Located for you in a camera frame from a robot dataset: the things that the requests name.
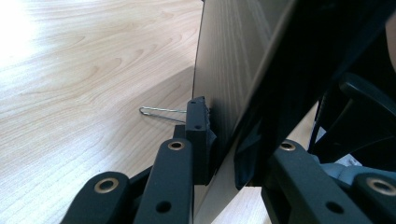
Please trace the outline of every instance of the desk surface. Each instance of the desk surface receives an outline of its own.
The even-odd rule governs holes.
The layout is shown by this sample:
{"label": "desk surface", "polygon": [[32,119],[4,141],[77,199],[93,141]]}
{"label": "desk surface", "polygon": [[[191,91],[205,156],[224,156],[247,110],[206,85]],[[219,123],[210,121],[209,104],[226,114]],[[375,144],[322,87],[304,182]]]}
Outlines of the desk surface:
{"label": "desk surface", "polygon": [[[186,107],[201,13],[198,0],[0,3],[0,223],[59,223],[94,175],[153,163],[174,123],[138,107]],[[215,222],[263,223],[259,194]]]}

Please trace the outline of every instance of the wire hook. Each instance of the wire hook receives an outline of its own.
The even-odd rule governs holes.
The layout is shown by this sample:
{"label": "wire hook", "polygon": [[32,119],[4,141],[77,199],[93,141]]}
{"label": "wire hook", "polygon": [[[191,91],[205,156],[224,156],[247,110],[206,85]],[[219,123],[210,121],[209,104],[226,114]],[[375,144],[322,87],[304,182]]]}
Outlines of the wire hook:
{"label": "wire hook", "polygon": [[145,116],[152,116],[152,117],[159,118],[159,119],[168,119],[168,120],[172,120],[172,121],[176,121],[176,122],[180,122],[180,123],[186,123],[186,121],[183,121],[183,120],[171,119],[171,118],[168,118],[168,117],[165,117],[165,116],[162,116],[162,115],[145,112],[143,110],[155,110],[155,111],[183,113],[183,114],[187,113],[187,110],[162,109],[162,108],[155,108],[155,107],[148,107],[148,106],[141,106],[139,108],[140,114],[145,115]]}

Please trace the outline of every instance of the black plastic part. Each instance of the black plastic part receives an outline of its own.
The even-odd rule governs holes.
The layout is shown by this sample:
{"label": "black plastic part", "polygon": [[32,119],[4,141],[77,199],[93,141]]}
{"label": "black plastic part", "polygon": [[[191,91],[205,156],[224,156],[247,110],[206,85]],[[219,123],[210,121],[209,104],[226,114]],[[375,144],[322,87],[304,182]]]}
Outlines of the black plastic part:
{"label": "black plastic part", "polygon": [[312,156],[286,142],[295,149],[275,151],[262,186],[273,223],[371,223]]}
{"label": "black plastic part", "polygon": [[321,162],[334,162],[358,149],[396,136],[396,104],[362,77],[345,74],[341,91],[350,100],[330,130],[310,148]]}
{"label": "black plastic part", "polygon": [[[117,187],[108,193],[96,192],[95,185],[107,178],[117,179],[119,182]],[[128,194],[128,176],[116,172],[99,174],[90,179],[81,189],[70,205],[62,223],[120,223],[126,216]]]}
{"label": "black plastic part", "polygon": [[181,138],[165,141],[151,169],[134,223],[192,223],[192,200],[191,143]]}
{"label": "black plastic part", "polygon": [[[295,15],[273,60],[260,71],[262,78],[257,79],[253,95],[248,96],[246,111],[233,136],[243,141],[260,122],[262,147],[237,150],[235,171],[254,175],[253,184],[262,181],[265,160],[382,32],[395,7],[393,0],[297,1]],[[245,161],[247,157],[256,159]],[[256,165],[255,170],[248,169],[251,163]],[[239,179],[236,182],[246,184]]]}
{"label": "black plastic part", "polygon": [[174,138],[186,138],[186,125],[175,125]]}
{"label": "black plastic part", "polygon": [[193,181],[194,185],[208,185],[214,174],[210,164],[211,144],[208,111],[205,97],[197,97],[187,104],[186,138],[194,146]]}
{"label": "black plastic part", "polygon": [[[384,190],[385,193],[370,187],[369,182],[373,180],[379,180],[379,182],[372,183],[375,183],[374,185],[377,185],[378,189]],[[392,189],[384,185],[382,181],[388,183]],[[356,204],[374,223],[396,223],[396,181],[394,179],[378,174],[357,175],[350,194]]]}

